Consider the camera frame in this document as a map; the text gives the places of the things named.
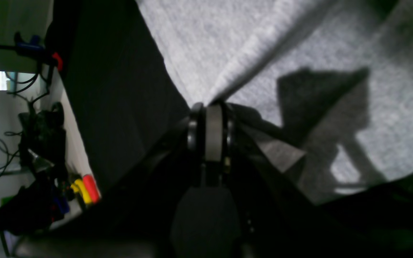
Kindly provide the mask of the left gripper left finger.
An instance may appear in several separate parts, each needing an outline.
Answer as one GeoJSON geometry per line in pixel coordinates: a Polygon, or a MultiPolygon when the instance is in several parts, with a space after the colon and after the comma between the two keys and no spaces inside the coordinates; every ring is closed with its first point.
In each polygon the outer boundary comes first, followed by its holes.
{"type": "Polygon", "coordinates": [[[195,104],[98,204],[51,231],[49,242],[167,239],[179,200],[199,179],[195,170],[200,165],[197,150],[204,113],[204,105],[195,104]]]}

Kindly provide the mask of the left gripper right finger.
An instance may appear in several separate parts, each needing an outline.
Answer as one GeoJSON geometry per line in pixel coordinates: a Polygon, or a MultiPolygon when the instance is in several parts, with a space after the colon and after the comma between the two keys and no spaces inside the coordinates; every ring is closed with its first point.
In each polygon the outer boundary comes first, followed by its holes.
{"type": "Polygon", "coordinates": [[[223,104],[232,140],[228,186],[243,237],[240,257],[413,258],[413,193],[385,183],[365,192],[314,205],[258,148],[223,104]]]}

